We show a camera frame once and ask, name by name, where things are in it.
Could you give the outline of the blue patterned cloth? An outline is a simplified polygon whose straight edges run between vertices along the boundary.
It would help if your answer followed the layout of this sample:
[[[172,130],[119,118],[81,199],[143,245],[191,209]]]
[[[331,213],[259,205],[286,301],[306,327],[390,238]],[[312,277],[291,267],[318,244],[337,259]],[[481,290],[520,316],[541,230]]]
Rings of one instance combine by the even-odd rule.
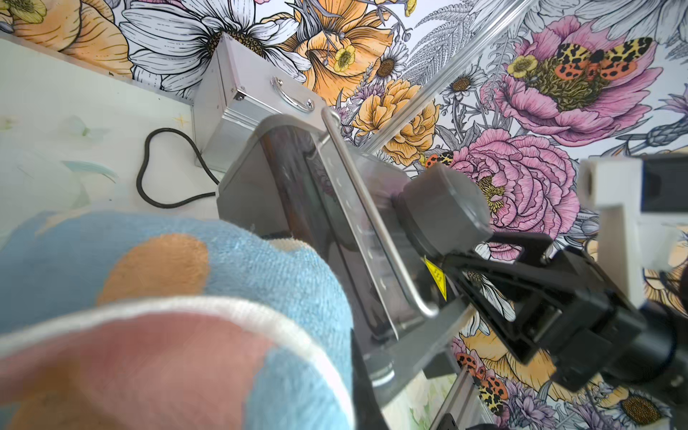
[[[304,242],[41,214],[1,250],[1,426],[352,429],[352,331]]]

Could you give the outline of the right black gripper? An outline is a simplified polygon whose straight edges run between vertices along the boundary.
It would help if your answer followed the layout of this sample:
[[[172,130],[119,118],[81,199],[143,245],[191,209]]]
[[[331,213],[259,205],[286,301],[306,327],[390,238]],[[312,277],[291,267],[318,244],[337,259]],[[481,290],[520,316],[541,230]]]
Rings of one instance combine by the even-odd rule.
[[[587,253],[563,250],[543,261],[553,242],[543,233],[496,232],[474,248],[482,258],[449,254],[441,268],[517,360],[528,364],[546,351],[552,380],[576,392],[646,322]]]

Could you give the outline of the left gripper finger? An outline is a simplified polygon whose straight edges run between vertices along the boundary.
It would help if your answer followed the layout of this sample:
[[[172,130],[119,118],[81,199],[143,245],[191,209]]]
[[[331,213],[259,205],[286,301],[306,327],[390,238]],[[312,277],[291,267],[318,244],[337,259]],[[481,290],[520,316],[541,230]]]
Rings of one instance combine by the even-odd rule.
[[[383,412],[374,391],[374,374],[382,369],[379,355],[365,352],[356,332],[351,331],[351,358],[353,368],[352,400],[358,430],[388,430]]]

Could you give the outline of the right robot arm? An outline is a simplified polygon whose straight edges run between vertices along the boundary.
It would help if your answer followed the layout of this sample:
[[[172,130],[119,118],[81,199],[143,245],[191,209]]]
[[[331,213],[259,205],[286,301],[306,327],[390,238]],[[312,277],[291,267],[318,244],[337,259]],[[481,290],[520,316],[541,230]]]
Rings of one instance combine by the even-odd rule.
[[[594,376],[644,390],[671,408],[687,404],[687,319],[663,304],[634,305],[584,251],[546,256],[543,234],[496,233],[513,263],[473,252],[441,268],[523,365],[550,356],[552,380],[571,392]]]

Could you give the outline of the grey coffee machine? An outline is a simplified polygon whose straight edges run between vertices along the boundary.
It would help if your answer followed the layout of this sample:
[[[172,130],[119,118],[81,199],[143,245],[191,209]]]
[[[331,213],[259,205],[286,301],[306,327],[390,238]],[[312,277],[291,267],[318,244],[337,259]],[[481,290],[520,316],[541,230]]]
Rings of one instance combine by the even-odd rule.
[[[474,312],[455,285],[439,292],[430,266],[493,234],[462,173],[436,165],[412,180],[345,143],[329,109],[315,123],[272,115],[237,150],[217,204],[222,220],[301,240],[330,265],[354,318],[356,378],[379,404],[418,374],[459,372],[450,344]]]

